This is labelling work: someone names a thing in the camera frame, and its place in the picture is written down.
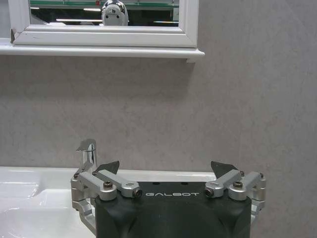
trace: faucet handle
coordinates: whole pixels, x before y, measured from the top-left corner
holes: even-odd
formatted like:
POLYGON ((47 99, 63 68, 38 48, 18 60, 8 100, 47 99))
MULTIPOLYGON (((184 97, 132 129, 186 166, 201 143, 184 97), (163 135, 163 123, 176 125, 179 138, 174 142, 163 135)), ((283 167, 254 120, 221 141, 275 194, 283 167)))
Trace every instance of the faucet handle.
POLYGON ((93 172, 97 169, 97 153, 96 153, 96 140, 86 139, 80 142, 80 146, 76 151, 82 152, 82 164, 90 162, 92 167, 89 172, 93 172))
POLYGON ((96 140, 86 139, 80 142, 80 146, 76 151, 78 152, 92 152, 96 150, 96 140))

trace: metal bracket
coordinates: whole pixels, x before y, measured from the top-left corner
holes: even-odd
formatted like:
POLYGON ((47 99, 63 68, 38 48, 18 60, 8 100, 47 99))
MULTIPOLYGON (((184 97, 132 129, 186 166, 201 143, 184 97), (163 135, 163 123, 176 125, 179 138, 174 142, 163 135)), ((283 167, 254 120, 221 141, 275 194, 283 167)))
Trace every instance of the metal bracket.
POLYGON ((118 175, 107 170, 97 172, 96 177, 103 181, 111 181, 124 197, 137 198, 142 195, 142 190, 137 182, 128 181, 118 175))
POLYGON ((225 189, 228 189, 228 195, 233 200, 243 201, 247 197, 252 200, 251 223, 253 223, 265 206, 264 175, 251 172, 244 176, 244 172, 231 170, 215 181, 206 182, 205 194, 209 198, 222 197, 225 189))
POLYGON ((86 227, 96 234, 96 219, 91 205, 94 206, 97 196, 103 201, 111 201, 116 199, 118 189, 124 197, 137 198, 142 195, 142 190, 137 182, 125 180, 108 170, 95 170, 95 140, 82 141, 78 151, 83 152, 83 165, 70 181, 72 206, 79 211, 80 219, 86 227))
POLYGON ((233 182, 241 179, 239 170, 231 170, 215 181, 206 182, 205 194, 207 197, 222 197, 223 191, 227 189, 233 182))

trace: textured gray wall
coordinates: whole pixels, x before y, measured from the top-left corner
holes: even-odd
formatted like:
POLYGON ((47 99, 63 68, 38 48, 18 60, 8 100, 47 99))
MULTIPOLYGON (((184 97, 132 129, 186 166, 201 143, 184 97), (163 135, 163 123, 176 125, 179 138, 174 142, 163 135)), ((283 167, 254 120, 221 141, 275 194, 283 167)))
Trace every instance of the textured gray wall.
POLYGON ((262 171, 255 238, 316 238, 317 5, 202 0, 196 65, 0 57, 0 164, 78 167, 81 139, 124 169, 262 171))
POLYGON ((0 0, 0 38, 10 37, 10 15, 8 0, 0 0))

